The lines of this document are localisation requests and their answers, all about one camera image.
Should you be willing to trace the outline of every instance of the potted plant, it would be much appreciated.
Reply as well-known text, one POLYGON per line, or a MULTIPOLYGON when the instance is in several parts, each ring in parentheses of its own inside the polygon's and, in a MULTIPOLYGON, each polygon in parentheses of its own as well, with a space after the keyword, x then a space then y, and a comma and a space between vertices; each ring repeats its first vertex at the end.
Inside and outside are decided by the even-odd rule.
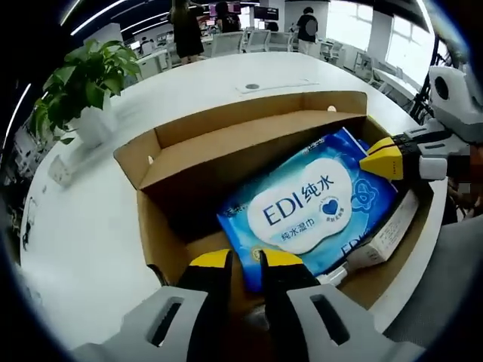
POLYGON ((76 131, 87 147, 100 145, 112 133, 110 95, 121 94, 126 75, 140 72, 136 58, 120 41, 99 46, 90 40, 67 54, 64 65, 45 82, 45 95, 35 102, 31 131, 45 137, 48 129, 64 144, 73 138, 58 134, 76 131))

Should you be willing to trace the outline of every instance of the black shirt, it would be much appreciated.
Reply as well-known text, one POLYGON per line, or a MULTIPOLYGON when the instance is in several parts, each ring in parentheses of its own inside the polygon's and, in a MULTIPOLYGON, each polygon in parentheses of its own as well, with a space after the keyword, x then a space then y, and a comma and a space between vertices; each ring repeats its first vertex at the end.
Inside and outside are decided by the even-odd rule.
POLYGON ((217 18, 221 20, 221 32, 239 32, 240 18, 236 14, 225 14, 217 18))
POLYGON ((173 21, 171 13, 168 14, 168 21, 173 24, 174 42, 191 42, 199 40, 202 36, 202 31, 199 29, 197 16, 203 13, 203 8, 192 8, 188 10, 186 18, 179 22, 173 21))
POLYGON ((299 40, 315 43, 315 34, 318 31, 317 19, 310 14, 304 14, 297 21, 299 27, 299 40))

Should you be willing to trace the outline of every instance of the person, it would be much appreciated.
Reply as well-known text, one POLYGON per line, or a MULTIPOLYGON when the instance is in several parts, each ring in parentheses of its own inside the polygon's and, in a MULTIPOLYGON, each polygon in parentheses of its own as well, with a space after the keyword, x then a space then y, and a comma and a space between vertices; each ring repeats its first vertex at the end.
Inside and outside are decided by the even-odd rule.
POLYGON ((228 11, 228 4, 226 2, 219 2, 215 6, 217 12, 217 25, 221 32, 239 32, 242 27, 240 18, 237 14, 232 14, 228 11))
POLYGON ((181 63, 193 63, 205 50, 202 44, 202 31, 199 29, 196 16, 202 14, 202 6, 190 0, 173 0, 168 21, 173 24, 176 52, 181 63))
POLYGON ((318 31, 318 22, 314 17, 314 9, 310 6, 303 9, 303 15, 297 21, 299 30, 299 53, 310 55, 315 45, 315 34, 318 31))

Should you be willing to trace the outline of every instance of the small white box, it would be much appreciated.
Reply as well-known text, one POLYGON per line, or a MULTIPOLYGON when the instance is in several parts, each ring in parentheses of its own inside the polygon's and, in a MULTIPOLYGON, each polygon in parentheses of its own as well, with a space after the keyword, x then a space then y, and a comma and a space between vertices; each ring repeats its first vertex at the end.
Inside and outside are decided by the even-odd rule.
POLYGON ((349 268, 359 269, 387 261, 409 229, 418 206, 416 194, 413 190, 408 190, 394 213, 375 236, 347 256, 349 268))

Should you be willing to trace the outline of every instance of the circular hole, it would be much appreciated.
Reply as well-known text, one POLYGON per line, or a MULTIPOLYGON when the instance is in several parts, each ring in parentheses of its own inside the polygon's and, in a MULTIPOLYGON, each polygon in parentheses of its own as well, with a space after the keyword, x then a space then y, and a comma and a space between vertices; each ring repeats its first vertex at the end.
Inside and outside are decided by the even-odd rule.
POLYGON ((435 89, 436 89, 436 93, 443 100, 448 100, 450 92, 448 90, 448 85, 446 84, 445 80, 442 77, 437 77, 435 79, 435 89))
POLYGON ((245 88, 247 89, 258 89, 260 86, 258 84, 247 84, 245 85, 245 88))

